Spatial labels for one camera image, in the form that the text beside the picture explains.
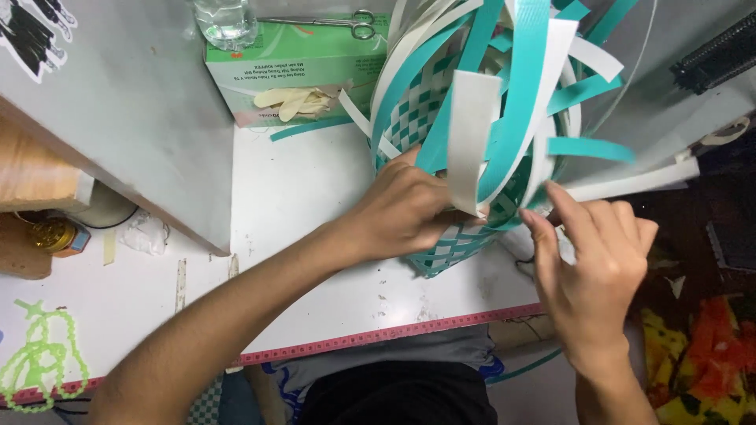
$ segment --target green box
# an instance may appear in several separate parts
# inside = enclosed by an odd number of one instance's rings
[[[328,17],[352,19],[351,14]],[[389,21],[388,14],[376,14],[373,24],[376,35],[364,41],[353,38],[348,27],[260,22],[254,45],[232,52],[208,43],[205,63],[239,127],[303,124],[346,116],[338,102],[339,90],[343,88],[355,106],[367,115],[386,61]],[[270,107],[254,104],[256,96],[273,88],[303,88],[299,91],[303,93],[316,87],[315,94],[320,96],[321,103],[327,103],[326,109],[303,107],[302,110],[316,111],[297,113],[287,123],[279,119],[280,104]]]

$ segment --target water bottle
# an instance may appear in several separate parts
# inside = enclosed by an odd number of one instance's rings
[[[257,36],[251,0],[194,0],[194,16],[210,44],[225,51],[241,51]]]

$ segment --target person's left hand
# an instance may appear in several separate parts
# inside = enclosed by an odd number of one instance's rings
[[[451,206],[446,181],[414,166],[420,146],[384,166],[362,199],[329,225],[353,263],[388,259],[432,248],[454,223],[474,219]]]

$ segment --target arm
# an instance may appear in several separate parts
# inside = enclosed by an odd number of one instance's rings
[[[637,219],[629,203],[578,203],[557,184],[546,187],[555,217],[575,245],[575,265],[560,258],[548,220],[525,210],[520,215],[535,243],[538,297],[577,372],[580,422],[658,423],[631,369],[623,334],[658,226]]]
[[[90,423],[183,424],[194,399],[281,312],[359,262],[427,250],[454,222],[446,184],[411,166],[417,149],[387,164],[362,200],[270,259],[215,288],[147,337],[107,376]]]

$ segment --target hand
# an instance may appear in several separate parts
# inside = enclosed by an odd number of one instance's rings
[[[627,361],[624,319],[658,226],[636,218],[627,202],[578,203],[556,183],[546,189],[577,262],[562,261],[548,220],[520,210],[535,244],[538,297],[575,370],[587,379],[605,377],[617,361]]]
[[[416,146],[386,164],[357,205],[329,224],[342,235],[352,264],[429,250],[450,225],[474,219],[444,211],[451,205],[446,181],[413,166],[419,151]]]

